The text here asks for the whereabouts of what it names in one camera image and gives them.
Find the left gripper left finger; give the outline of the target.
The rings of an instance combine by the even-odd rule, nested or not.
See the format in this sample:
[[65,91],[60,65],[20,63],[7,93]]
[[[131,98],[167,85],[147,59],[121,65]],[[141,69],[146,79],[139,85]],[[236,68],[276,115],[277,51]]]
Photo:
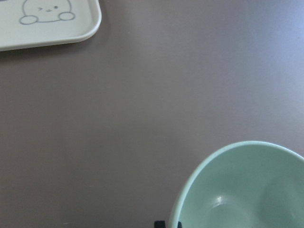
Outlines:
[[164,220],[157,220],[154,222],[154,228],[166,228],[166,223]]

